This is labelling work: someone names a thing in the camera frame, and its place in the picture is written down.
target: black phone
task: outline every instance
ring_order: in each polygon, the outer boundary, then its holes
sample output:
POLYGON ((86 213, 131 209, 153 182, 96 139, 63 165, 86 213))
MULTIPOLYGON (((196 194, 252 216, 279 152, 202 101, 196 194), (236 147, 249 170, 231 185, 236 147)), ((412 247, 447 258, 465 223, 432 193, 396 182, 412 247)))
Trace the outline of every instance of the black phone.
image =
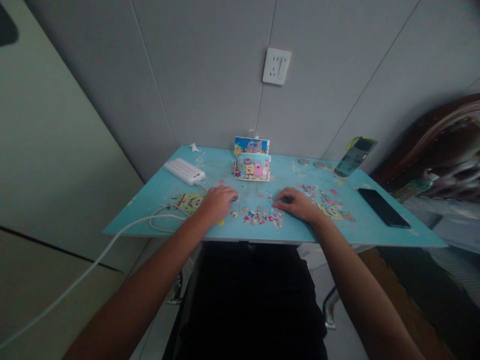
POLYGON ((359 188, 358 192, 387 226, 411 228, 410 224, 376 190, 359 188))

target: white power bank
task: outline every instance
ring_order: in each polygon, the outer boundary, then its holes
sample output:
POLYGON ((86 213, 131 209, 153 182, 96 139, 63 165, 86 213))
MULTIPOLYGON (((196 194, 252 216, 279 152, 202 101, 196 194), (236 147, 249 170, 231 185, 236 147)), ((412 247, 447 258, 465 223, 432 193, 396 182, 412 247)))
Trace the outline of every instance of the white power bank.
POLYGON ((205 179, 205 173, 202 170, 181 158, 169 161, 164 166, 165 169, 190 186, 205 179))

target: wall socket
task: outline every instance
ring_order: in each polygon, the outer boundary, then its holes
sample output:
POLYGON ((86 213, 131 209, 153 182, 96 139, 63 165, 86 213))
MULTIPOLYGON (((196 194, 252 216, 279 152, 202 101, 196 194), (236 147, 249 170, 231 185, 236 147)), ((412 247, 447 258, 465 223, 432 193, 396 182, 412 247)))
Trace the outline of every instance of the wall socket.
POLYGON ((290 65, 291 51, 269 47, 266 51, 265 67, 263 68, 264 83, 283 85, 287 78, 290 65))

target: person's right hand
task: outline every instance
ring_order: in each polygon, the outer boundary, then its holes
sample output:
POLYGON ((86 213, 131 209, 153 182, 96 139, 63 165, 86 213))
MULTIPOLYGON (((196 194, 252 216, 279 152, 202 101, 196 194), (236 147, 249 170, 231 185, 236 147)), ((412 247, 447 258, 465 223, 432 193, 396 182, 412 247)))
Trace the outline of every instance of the person's right hand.
POLYGON ((302 192, 293 187, 284 188, 280 194, 275 198, 273 203, 274 208, 285 210, 297 218, 303 219, 309 223, 315 222, 318 219, 326 218, 327 216, 312 203, 302 192), (279 200, 290 200, 291 203, 278 202, 279 200))

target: water bottle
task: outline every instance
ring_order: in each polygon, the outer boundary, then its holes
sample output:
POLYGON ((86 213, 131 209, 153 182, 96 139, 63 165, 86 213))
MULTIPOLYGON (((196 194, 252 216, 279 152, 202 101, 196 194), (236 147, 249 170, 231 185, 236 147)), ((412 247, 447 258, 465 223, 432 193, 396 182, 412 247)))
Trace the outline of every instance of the water bottle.
POLYGON ((346 154, 335 168, 335 174, 346 178, 365 160, 367 155, 377 145, 377 141, 364 136, 357 136, 346 147, 346 154))
POLYGON ((432 169, 429 168, 425 170, 420 178, 409 181, 404 187, 402 187, 400 190, 397 190, 393 194, 393 197, 402 204, 406 200, 416 197, 417 195, 429 190, 433 186, 434 181, 439 178, 438 175, 430 172, 430 170, 432 169))

